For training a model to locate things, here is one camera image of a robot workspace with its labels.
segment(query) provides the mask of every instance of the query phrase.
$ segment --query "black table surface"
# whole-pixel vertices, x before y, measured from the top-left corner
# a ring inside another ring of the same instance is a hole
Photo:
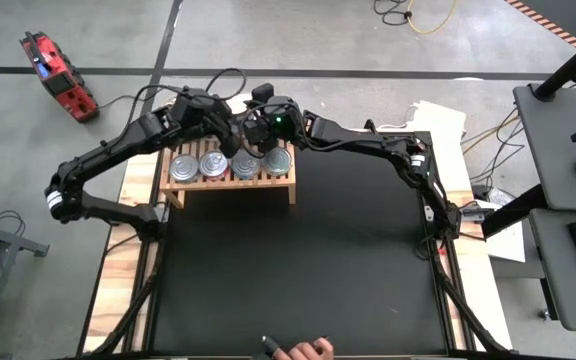
[[[287,189],[199,191],[171,212],[151,349],[250,356],[326,335],[336,355],[445,354],[436,288],[413,245],[417,192],[387,161],[297,154]]]
[[[560,89],[541,102],[529,87],[513,90],[532,158],[551,209],[576,210],[576,89]]]
[[[576,223],[576,211],[534,209],[528,218],[559,320],[576,331],[576,248],[567,228]]]

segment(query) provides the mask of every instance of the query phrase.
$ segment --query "finger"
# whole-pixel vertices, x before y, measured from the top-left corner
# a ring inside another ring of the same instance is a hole
[[[288,356],[285,351],[281,350],[281,348],[277,349],[275,353],[272,354],[272,358],[275,360],[290,360],[290,356]]]
[[[332,347],[332,344],[330,343],[330,341],[328,341],[326,338],[319,338],[317,340],[315,340],[315,346],[321,350],[323,350],[323,358],[324,359],[332,359],[333,358],[333,354],[334,354],[334,348]]]
[[[301,350],[299,350],[299,348],[297,348],[296,346],[288,352],[288,355],[290,355],[292,360],[308,360],[308,358],[306,358],[306,355],[304,355],[301,352]]]
[[[320,360],[321,358],[319,357],[319,354],[317,354],[317,352],[315,351],[315,348],[312,347],[312,345],[308,344],[308,343],[299,343],[296,346],[304,355],[306,355],[306,358],[308,358],[308,360]]]

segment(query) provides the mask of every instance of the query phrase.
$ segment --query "tin can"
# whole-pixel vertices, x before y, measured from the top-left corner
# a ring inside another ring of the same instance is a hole
[[[192,155],[180,155],[172,160],[168,171],[176,182],[190,184],[199,178],[199,162]]]
[[[210,150],[199,159],[199,171],[207,180],[220,180],[228,172],[228,159],[219,150]]]
[[[230,164],[232,171],[242,180],[252,180],[261,171],[261,160],[256,159],[245,150],[239,150]]]
[[[266,153],[261,164],[266,173],[271,176],[285,175],[290,171],[292,156],[290,156],[288,150],[276,147]]]

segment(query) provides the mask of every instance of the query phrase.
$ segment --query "wooden rack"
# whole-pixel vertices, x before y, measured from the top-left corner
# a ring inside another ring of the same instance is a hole
[[[279,146],[288,150],[293,160],[290,171],[286,175],[271,176],[262,168],[256,178],[252,180],[242,180],[229,169],[228,175],[220,180],[209,180],[206,179],[205,176],[200,175],[197,181],[190,184],[175,182],[169,173],[170,163],[174,158],[182,154],[190,154],[200,159],[207,151],[216,150],[219,147],[217,140],[204,138],[183,144],[176,149],[165,149],[162,157],[163,163],[161,164],[159,191],[166,195],[166,198],[173,205],[179,209],[183,209],[186,191],[287,187],[288,202],[294,205],[296,203],[295,150],[292,145],[284,141],[280,141]]]

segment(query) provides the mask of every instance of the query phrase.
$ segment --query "red power tool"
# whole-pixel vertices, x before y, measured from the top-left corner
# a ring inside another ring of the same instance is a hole
[[[99,115],[97,101],[81,74],[55,42],[42,32],[33,35],[29,31],[19,42],[46,90],[75,120],[82,123]]]

